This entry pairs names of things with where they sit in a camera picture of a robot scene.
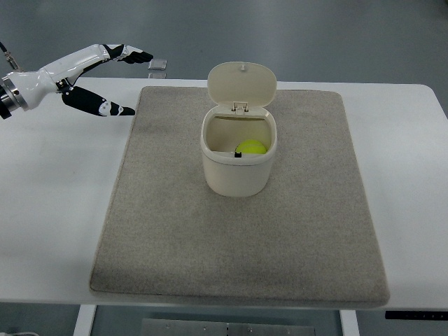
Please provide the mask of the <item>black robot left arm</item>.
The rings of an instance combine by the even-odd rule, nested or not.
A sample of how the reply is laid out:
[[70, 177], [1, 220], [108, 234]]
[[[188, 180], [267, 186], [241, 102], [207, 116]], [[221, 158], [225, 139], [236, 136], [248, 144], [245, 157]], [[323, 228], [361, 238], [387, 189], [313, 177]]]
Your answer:
[[6, 104], [0, 101], [0, 115], [2, 119], [7, 119], [12, 116], [11, 112], [15, 110], [15, 105]]

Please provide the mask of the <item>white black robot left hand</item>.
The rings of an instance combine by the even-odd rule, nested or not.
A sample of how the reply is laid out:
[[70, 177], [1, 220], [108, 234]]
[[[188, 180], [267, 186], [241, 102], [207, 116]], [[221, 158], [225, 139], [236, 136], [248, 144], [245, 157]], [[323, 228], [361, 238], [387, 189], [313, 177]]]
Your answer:
[[28, 111], [35, 109], [46, 95], [57, 93], [67, 106], [95, 116], [133, 116], [135, 110], [76, 86], [80, 76], [109, 61], [143, 64], [153, 59], [150, 53], [130, 45], [94, 44], [37, 71], [22, 71], [4, 45], [1, 51], [13, 69], [1, 78], [1, 101], [14, 104], [15, 110]]

